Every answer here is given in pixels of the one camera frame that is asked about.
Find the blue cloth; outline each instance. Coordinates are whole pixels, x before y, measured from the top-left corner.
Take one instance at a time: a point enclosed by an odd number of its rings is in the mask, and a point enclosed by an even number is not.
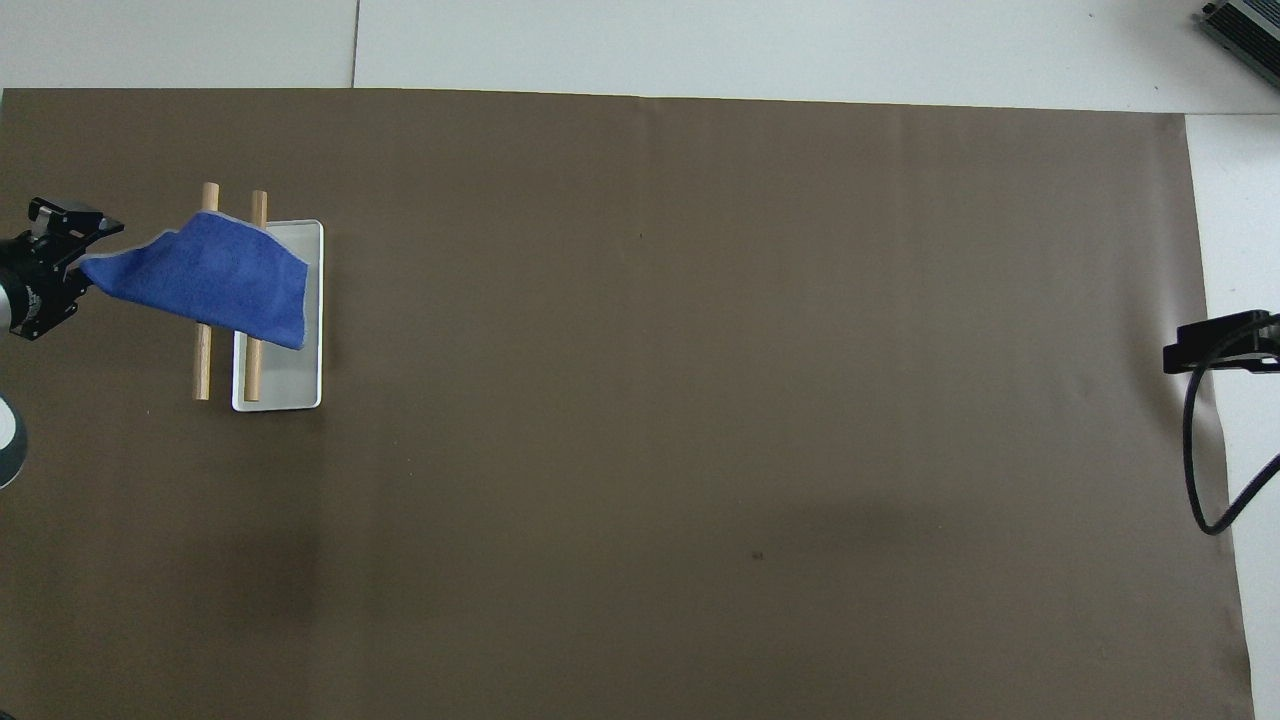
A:
[[[134,250],[86,256],[81,269],[111,297],[302,347],[307,264],[221,213],[196,213]]]

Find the black device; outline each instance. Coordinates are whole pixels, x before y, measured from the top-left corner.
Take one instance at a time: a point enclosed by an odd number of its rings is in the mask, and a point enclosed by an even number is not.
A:
[[[1219,0],[1201,12],[1206,35],[1280,88],[1280,0]]]
[[[0,241],[0,324],[27,340],[44,336],[76,314],[90,282],[69,265],[90,245],[124,225],[79,202],[33,197],[31,229]]]
[[[1231,501],[1226,512],[1210,524],[1199,503],[1196,488],[1196,459],[1193,452],[1193,423],[1196,393],[1204,373],[1217,369],[1244,369],[1251,373],[1280,372],[1280,314],[1266,310],[1248,310],[1234,315],[1212,318],[1178,328],[1178,342],[1165,346],[1165,373],[1190,373],[1187,398],[1183,402],[1183,475],[1187,496],[1192,503],[1196,525],[1210,536],[1229,528],[1244,506],[1258,495],[1262,486],[1280,473],[1280,455],[1258,470],[1240,496]]]

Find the wooden rod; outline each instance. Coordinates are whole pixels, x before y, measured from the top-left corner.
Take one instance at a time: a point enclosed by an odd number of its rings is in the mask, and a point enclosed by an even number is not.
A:
[[[266,229],[266,192],[253,191],[253,224]],[[251,337],[244,342],[244,401],[257,402],[262,396],[262,341]]]
[[[200,191],[200,209],[218,210],[218,183],[206,182]],[[209,364],[214,355],[214,328],[196,323],[196,363],[193,368],[191,397],[209,400]]]

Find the black cable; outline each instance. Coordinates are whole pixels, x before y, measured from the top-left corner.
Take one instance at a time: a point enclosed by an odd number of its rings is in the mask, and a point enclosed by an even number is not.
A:
[[[1187,475],[1187,497],[1192,502],[1192,515],[1196,516],[1196,524],[1204,534],[1216,536],[1229,528],[1235,520],[1235,516],[1244,510],[1244,506],[1253,500],[1253,496],[1258,495],[1262,486],[1267,484],[1276,473],[1280,473],[1280,455],[1271,459],[1270,462],[1258,470],[1258,474],[1249,480],[1240,496],[1236,497],[1230,506],[1228,506],[1226,512],[1212,525],[1204,521],[1204,510],[1199,505],[1199,493],[1196,492],[1196,459],[1192,455],[1192,436],[1193,425],[1192,416],[1196,414],[1196,392],[1199,389],[1201,379],[1203,379],[1204,373],[1208,372],[1210,365],[1212,365],[1219,357],[1222,356],[1222,351],[1226,350],[1229,345],[1240,340],[1242,337],[1257,332],[1262,328],[1268,328],[1271,325],[1280,325],[1280,314],[1267,315],[1260,320],[1249,323],[1235,332],[1228,333],[1226,337],[1219,341],[1212,350],[1201,360],[1196,370],[1192,372],[1192,379],[1187,383],[1187,401],[1183,404],[1183,473]]]

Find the white surface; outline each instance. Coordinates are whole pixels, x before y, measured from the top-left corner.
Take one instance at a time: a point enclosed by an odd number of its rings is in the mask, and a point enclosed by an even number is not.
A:
[[[0,87],[348,87],[355,26],[356,0],[0,0]]]
[[[1187,118],[1210,315],[1280,311],[1280,117]],[[1280,377],[1213,373],[1234,497],[1280,452]],[[1280,480],[1231,525],[1260,720],[1280,717]]]
[[[0,398],[0,450],[9,447],[13,436],[18,433],[18,418],[14,416],[9,404]]]
[[[244,400],[244,346],[248,336],[232,340],[232,407],[241,413],[308,410],[320,405],[324,354],[324,225],[319,220],[266,223],[268,232],[307,264],[307,291],[302,302],[307,331],[302,350],[262,343],[262,387],[257,402]]]
[[[356,87],[1275,113],[1197,0],[362,0]]]

